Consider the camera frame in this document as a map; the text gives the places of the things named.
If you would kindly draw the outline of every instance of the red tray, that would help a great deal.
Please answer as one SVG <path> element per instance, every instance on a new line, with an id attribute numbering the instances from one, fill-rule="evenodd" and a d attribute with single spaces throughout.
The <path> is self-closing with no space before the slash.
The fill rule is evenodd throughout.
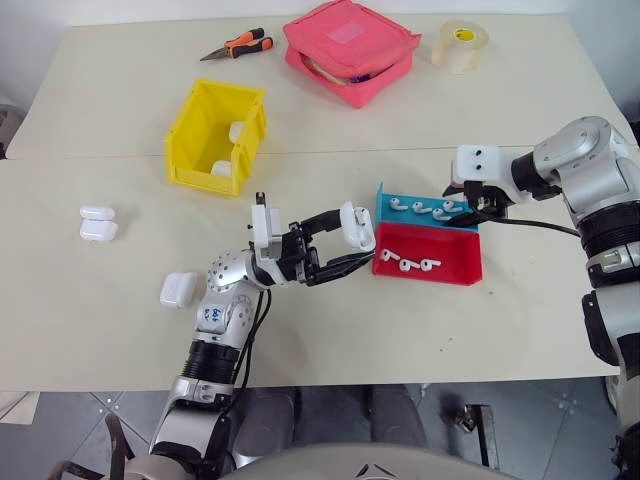
<path id="1" fill-rule="evenodd" d="M 403 272 L 398 266 L 398 261 L 390 259 L 385 262 L 380 258 L 384 249 L 416 263 L 428 258 L 439 260 L 442 265 L 434 266 L 428 272 L 416 268 Z M 482 280 L 480 235 L 465 230 L 381 222 L 376 230 L 373 273 L 455 285 L 473 285 Z"/>

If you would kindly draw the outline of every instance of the black cable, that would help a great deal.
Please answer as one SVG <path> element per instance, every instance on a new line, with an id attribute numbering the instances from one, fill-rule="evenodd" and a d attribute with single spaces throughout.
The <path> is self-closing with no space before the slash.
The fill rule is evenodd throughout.
<path id="1" fill-rule="evenodd" d="M 260 297 L 258 299 L 258 307 L 260 307 L 263 293 L 264 292 L 260 292 Z M 245 341 L 244 347 L 242 348 L 243 352 L 246 351 L 246 361 L 245 361 L 244 377 L 242 379 L 242 385 L 233 395 L 231 402 L 229 402 L 226 408 L 222 410 L 222 412 L 220 413 L 220 417 L 226 417 L 229 414 L 229 412 L 233 409 L 233 407 L 237 405 L 238 401 L 240 400 L 245 390 L 247 389 L 247 384 L 249 383 L 249 373 L 251 372 L 251 354 L 253 353 L 253 342 L 255 341 L 256 334 L 258 333 L 258 329 L 262 325 L 262 322 L 264 322 L 264 319 L 267 318 L 267 314 L 269 313 L 270 309 L 271 309 L 271 290 L 267 290 L 267 304 L 264 307 L 264 311 L 260 315 L 260 318 L 258 318 L 258 314 L 260 313 L 260 310 L 259 308 L 256 308 L 256 314 L 254 317 L 253 326 L 251 327 L 251 330 L 247 335 L 247 340 Z M 240 370 L 240 367 L 241 367 L 241 363 L 240 361 L 238 361 L 237 370 Z"/>
<path id="2" fill-rule="evenodd" d="M 253 325 L 251 326 L 251 330 L 249 330 L 249 333 L 247 334 L 247 340 L 251 336 L 251 332 L 253 331 L 256 323 L 258 323 L 259 316 L 260 316 L 260 309 L 262 308 L 262 298 L 263 297 L 264 297 L 264 292 L 260 292 L 260 296 L 258 297 L 258 305 L 256 306 L 256 313 L 253 316 Z M 244 345 L 242 346 L 242 351 L 240 352 L 240 357 L 238 358 L 238 364 L 236 366 L 236 369 L 233 372 L 233 375 L 231 376 L 231 383 L 233 385 L 235 385 L 236 380 L 238 379 L 238 375 L 240 374 L 240 369 L 242 368 L 242 362 L 244 362 L 244 356 L 247 353 L 247 346 L 248 345 L 249 345 L 249 342 L 245 341 Z"/>
<path id="3" fill-rule="evenodd" d="M 573 235 L 574 237 L 580 237 L 580 234 L 576 230 L 573 230 L 572 228 L 562 227 L 560 225 L 555 225 L 553 223 L 538 222 L 536 220 L 517 220 L 512 218 L 494 217 L 493 215 L 488 215 L 484 213 L 482 210 L 478 210 L 478 207 L 476 207 L 473 202 L 469 202 L 469 206 L 473 210 L 473 213 L 475 213 L 482 220 L 486 220 L 488 222 L 504 223 L 506 225 L 524 225 L 527 227 L 548 228 L 550 230 L 556 230 L 558 232 L 568 233 L 569 235 Z"/>

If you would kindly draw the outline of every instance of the pink pouch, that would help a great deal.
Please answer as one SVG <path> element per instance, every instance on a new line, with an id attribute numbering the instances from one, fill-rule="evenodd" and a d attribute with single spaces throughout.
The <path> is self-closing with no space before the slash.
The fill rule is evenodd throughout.
<path id="1" fill-rule="evenodd" d="M 325 3 L 285 25 L 284 33 L 289 40 L 287 62 L 355 107 L 409 71 L 411 52 L 421 37 L 351 0 Z M 347 84 L 310 69 L 305 57 Z M 372 77 L 366 81 L 350 83 L 368 75 Z"/>

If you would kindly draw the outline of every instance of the earbud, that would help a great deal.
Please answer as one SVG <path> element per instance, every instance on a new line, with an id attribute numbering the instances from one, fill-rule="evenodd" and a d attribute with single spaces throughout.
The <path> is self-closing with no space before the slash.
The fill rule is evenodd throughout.
<path id="1" fill-rule="evenodd" d="M 400 267 L 401 272 L 408 272 L 409 270 L 411 270 L 411 267 L 420 268 L 419 263 L 412 262 L 411 260 L 407 260 L 406 258 L 403 258 L 402 260 L 400 260 L 400 263 L 398 264 L 398 266 Z"/>
<path id="2" fill-rule="evenodd" d="M 442 211 L 441 208 L 434 208 L 433 209 L 433 218 L 435 220 L 440 220 L 441 222 L 444 222 L 446 220 L 451 220 L 451 217 L 447 216 L 447 215 L 443 215 L 444 211 Z"/>
<path id="3" fill-rule="evenodd" d="M 420 268 L 423 272 L 428 272 L 434 266 L 439 267 L 440 265 L 442 265 L 442 262 L 440 260 L 430 260 L 428 258 L 425 258 L 420 262 Z"/>
<path id="4" fill-rule="evenodd" d="M 400 199 L 396 197 L 389 200 L 389 207 L 391 207 L 391 210 L 406 210 L 409 208 L 406 205 L 400 205 Z"/>
<path id="5" fill-rule="evenodd" d="M 422 202 L 415 202 L 413 205 L 411 205 L 411 208 L 413 209 L 414 212 L 416 213 L 429 213 L 431 210 L 433 210 L 433 208 L 422 208 Z"/>
<path id="6" fill-rule="evenodd" d="M 388 250 L 386 248 L 382 250 L 382 253 L 380 254 L 380 259 L 383 262 L 388 262 L 392 258 L 394 260 L 400 260 L 400 255 L 398 255 L 397 253 L 393 253 L 391 250 Z"/>
<path id="7" fill-rule="evenodd" d="M 442 204 L 442 208 L 444 208 L 445 212 L 449 212 L 449 213 L 462 211 L 462 207 L 456 207 L 456 204 L 453 203 L 451 200 L 445 200 L 445 202 Z"/>

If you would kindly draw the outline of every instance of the gray floor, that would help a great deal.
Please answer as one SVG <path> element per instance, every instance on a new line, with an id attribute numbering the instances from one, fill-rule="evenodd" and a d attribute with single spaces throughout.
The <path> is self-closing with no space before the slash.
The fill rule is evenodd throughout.
<path id="1" fill-rule="evenodd" d="M 501 470 L 525 480 L 608 479 L 616 418 L 600 379 L 433 384 L 419 404 L 429 448 L 480 461 L 473 434 L 448 434 L 440 419 L 443 397 L 493 407 Z M 367 441 L 369 424 L 359 387 L 304 388 L 295 445 Z M 106 473 L 104 416 L 116 413 L 135 453 L 144 453 L 166 392 L 44 393 L 32 426 L 0 424 L 0 479 L 44 479 L 58 460 L 72 459 Z"/>

